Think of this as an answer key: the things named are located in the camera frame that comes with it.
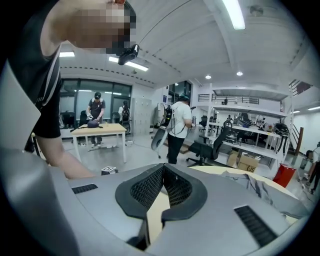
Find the red trash bin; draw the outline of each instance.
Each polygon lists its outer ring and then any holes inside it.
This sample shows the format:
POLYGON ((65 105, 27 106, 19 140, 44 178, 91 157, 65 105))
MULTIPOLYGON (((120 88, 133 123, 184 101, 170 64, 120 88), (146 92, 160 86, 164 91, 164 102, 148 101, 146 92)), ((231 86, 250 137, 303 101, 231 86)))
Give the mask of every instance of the red trash bin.
POLYGON ((295 171, 296 169, 290 168, 287 165, 281 163, 273 181, 285 188, 290 182, 295 171))

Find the ceiling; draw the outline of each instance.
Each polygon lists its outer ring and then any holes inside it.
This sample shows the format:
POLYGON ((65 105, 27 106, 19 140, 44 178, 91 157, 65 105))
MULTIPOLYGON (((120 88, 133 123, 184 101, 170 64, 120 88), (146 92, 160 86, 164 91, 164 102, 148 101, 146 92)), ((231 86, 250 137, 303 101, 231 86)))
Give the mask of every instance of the ceiling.
POLYGON ((222 0, 128 0, 137 14, 134 61, 144 72, 108 61, 64 43, 60 58, 65 78, 139 83, 160 88, 188 79, 288 86, 301 80, 320 87, 320 62, 315 48, 290 13, 276 0, 238 0, 246 29, 234 30, 222 0), (252 6, 263 10, 251 13, 252 6))

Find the black mesh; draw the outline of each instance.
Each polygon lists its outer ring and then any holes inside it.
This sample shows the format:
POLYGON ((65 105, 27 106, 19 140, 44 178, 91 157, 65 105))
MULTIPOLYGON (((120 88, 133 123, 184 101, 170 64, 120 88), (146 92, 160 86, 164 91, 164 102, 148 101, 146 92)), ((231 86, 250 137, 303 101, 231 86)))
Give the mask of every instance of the black mesh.
POLYGON ((84 186, 73 187, 72 190, 75 194, 83 193, 86 191, 97 189, 98 187, 95 184, 89 184, 84 186))
POLYGON ((277 238, 275 233, 249 206, 242 206, 234 209, 234 211, 261 247, 266 246, 277 238))
POLYGON ((163 186, 163 169, 158 169, 147 178, 135 183, 130 189, 131 196, 149 209, 163 186))
POLYGON ((192 193, 191 183, 169 169, 164 172, 164 187, 168 193, 170 207, 181 204, 192 193))

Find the office chair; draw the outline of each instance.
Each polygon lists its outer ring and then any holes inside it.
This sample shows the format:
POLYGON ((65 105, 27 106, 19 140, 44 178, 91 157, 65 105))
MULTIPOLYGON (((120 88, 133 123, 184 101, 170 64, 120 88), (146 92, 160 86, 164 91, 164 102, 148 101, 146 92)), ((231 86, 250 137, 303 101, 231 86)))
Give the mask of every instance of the office chair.
POLYGON ((199 137, 203 138, 203 142, 200 140, 195 140, 194 143, 191 144, 189 147, 189 151, 195 153, 196 157, 200 156, 200 159, 193 159, 193 158, 187 158, 186 161, 189 160, 194 161, 194 164, 189 165, 188 167, 192 166, 211 166, 211 164, 208 164, 205 162, 206 159, 216 160, 219 155, 220 147, 223 144, 223 141, 227 137, 229 131, 232 128, 232 123, 227 120, 223 123, 223 131, 217 137, 213 143, 213 147, 211 145, 207 144, 207 140, 209 139, 206 136, 199 135, 199 137))

